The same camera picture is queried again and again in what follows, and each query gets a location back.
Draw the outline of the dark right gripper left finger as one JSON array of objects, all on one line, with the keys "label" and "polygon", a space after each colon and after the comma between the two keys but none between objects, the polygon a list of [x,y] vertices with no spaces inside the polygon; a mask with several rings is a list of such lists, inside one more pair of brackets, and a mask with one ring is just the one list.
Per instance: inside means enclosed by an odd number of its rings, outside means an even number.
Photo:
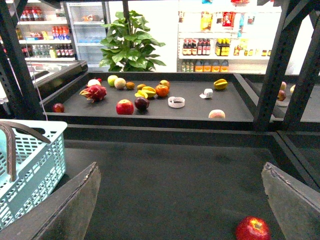
[{"label": "dark right gripper left finger", "polygon": [[0,232],[2,240],[83,240],[101,182],[96,162]]}]

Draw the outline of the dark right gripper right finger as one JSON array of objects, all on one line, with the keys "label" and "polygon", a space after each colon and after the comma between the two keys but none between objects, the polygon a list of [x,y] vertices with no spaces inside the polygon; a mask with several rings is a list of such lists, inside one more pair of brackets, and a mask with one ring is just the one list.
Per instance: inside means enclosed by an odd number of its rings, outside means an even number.
[{"label": "dark right gripper right finger", "polygon": [[261,177],[268,204],[287,240],[320,238],[320,193],[266,162]]}]

